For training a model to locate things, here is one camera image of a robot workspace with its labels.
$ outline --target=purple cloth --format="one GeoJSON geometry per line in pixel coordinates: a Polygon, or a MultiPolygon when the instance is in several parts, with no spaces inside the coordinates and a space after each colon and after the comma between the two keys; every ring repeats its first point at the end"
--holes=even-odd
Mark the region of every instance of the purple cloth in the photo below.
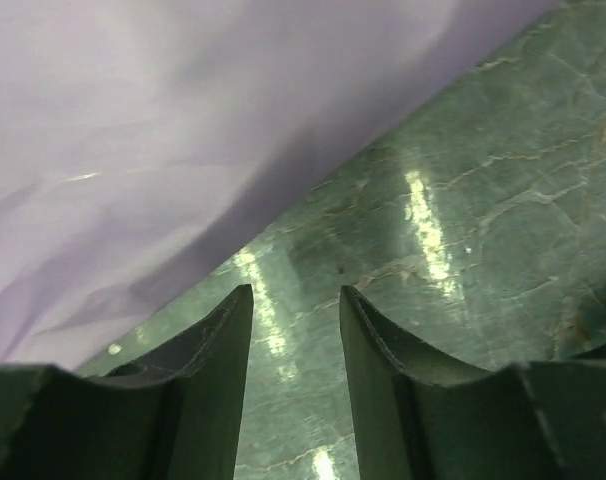
{"type": "Polygon", "coordinates": [[[0,0],[0,362],[74,368],[556,0],[0,0]]]}

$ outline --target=glossy stone surface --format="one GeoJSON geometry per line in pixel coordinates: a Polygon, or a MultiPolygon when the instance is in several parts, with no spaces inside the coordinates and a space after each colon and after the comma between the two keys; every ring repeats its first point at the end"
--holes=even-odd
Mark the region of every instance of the glossy stone surface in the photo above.
{"type": "Polygon", "coordinates": [[[141,355],[239,283],[255,295],[243,480],[358,478],[342,284],[486,368],[606,341],[606,0],[523,33],[82,372],[141,355]]]}

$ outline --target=lavender fabric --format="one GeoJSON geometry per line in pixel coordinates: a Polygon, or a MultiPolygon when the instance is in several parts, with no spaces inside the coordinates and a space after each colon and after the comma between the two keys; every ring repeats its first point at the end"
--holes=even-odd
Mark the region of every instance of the lavender fabric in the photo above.
{"type": "Polygon", "coordinates": [[[0,0],[0,363],[74,368],[556,0],[0,0]]]}

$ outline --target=marble tabletop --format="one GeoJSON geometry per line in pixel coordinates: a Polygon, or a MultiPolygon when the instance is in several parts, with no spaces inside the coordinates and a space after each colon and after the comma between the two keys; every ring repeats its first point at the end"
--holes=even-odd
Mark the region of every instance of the marble tabletop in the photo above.
{"type": "Polygon", "coordinates": [[[496,369],[606,341],[606,0],[561,6],[81,369],[251,283],[236,478],[356,479],[338,292],[496,369]]]}

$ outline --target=black object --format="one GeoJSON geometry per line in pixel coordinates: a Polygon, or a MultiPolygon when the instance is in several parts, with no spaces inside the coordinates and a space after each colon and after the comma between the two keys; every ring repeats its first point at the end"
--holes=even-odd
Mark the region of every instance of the black object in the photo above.
{"type": "Polygon", "coordinates": [[[340,309],[362,480],[606,480],[606,345],[490,373],[352,287],[340,309]]]}
{"type": "Polygon", "coordinates": [[[252,308],[238,287],[106,377],[0,367],[0,480],[231,480],[252,308]]]}

